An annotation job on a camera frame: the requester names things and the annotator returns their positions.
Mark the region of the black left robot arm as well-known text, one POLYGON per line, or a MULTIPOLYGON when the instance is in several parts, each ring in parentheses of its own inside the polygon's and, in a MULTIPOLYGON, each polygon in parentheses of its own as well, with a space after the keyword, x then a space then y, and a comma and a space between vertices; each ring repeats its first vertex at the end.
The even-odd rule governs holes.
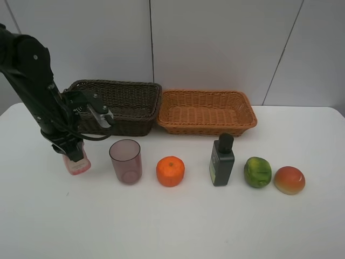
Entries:
POLYGON ((48 48, 1 25, 1 73, 20 97, 53 149, 73 162, 84 158, 77 120, 59 92, 48 48))

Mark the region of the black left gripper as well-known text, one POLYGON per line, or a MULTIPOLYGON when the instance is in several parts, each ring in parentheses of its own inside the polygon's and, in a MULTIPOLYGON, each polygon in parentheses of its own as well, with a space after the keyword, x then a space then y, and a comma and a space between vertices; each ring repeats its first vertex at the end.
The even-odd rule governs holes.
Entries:
POLYGON ((46 126, 41 126, 40 132, 52 144, 57 153, 66 154, 73 162, 78 162, 84 158, 84 142, 75 135, 46 126))

